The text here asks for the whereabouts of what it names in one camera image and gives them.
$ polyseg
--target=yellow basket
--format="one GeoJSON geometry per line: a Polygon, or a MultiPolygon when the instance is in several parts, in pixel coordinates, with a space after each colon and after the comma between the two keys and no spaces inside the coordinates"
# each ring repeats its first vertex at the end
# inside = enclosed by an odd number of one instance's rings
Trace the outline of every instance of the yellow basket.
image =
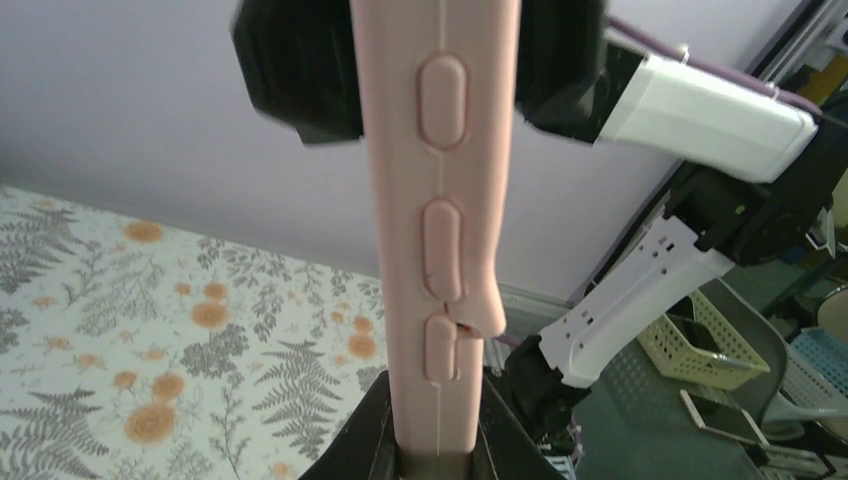
{"type": "Polygon", "coordinates": [[[663,315],[638,337],[663,376],[733,390],[769,372],[768,364],[703,293],[696,290],[689,298],[695,307],[695,321],[710,330],[723,355],[693,347],[663,315]]]}

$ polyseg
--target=gray wall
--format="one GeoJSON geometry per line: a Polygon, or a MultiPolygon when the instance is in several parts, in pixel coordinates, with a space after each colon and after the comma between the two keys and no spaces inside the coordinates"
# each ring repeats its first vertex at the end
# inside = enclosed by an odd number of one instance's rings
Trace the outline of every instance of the gray wall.
{"type": "MultiPolygon", "coordinates": [[[[619,0],[694,54],[744,67],[799,0],[619,0]]],[[[364,147],[307,149],[250,107],[236,0],[0,0],[0,179],[376,274],[364,147]]],[[[516,121],[500,281],[568,297],[671,160],[516,121]]]]}

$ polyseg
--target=floor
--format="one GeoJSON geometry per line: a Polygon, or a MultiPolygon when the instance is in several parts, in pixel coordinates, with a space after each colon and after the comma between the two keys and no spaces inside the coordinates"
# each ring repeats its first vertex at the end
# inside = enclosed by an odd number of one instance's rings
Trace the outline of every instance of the floor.
{"type": "Polygon", "coordinates": [[[384,343],[375,278],[0,189],[0,478],[297,478],[384,343]]]}

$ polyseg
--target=robotic arm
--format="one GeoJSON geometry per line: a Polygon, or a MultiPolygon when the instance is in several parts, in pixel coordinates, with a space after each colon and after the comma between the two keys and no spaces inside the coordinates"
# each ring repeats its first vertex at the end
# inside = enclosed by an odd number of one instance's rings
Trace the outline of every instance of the robotic arm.
{"type": "MultiPolygon", "coordinates": [[[[514,105],[549,133],[643,143],[712,167],[681,177],[633,254],[510,356],[528,432],[585,396],[669,306],[746,264],[758,229],[774,221],[803,235],[821,208],[808,217],[776,187],[793,168],[803,176],[805,155],[815,165],[826,154],[816,139],[807,146],[810,113],[777,101],[779,90],[772,98],[687,66],[688,54],[607,45],[606,24],[597,0],[244,1],[233,37],[254,106],[307,144],[368,137],[389,371],[340,436],[369,449],[368,478],[513,478],[493,451],[514,458],[527,435],[511,415],[489,421],[506,407],[483,378],[482,350],[505,328],[494,272],[514,105]],[[397,458],[379,460],[395,442],[397,458]],[[486,477],[496,465],[499,476],[486,477]]],[[[307,478],[350,472],[349,460],[326,470],[330,457],[351,458],[339,448],[307,478]]]]}

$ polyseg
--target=floral pattern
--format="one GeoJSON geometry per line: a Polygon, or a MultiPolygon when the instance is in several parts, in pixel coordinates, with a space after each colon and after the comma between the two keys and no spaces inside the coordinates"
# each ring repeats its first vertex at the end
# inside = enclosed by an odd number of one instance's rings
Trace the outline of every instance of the floral pattern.
{"type": "Polygon", "coordinates": [[[385,368],[374,278],[2,193],[0,478],[295,479],[385,368]]]}

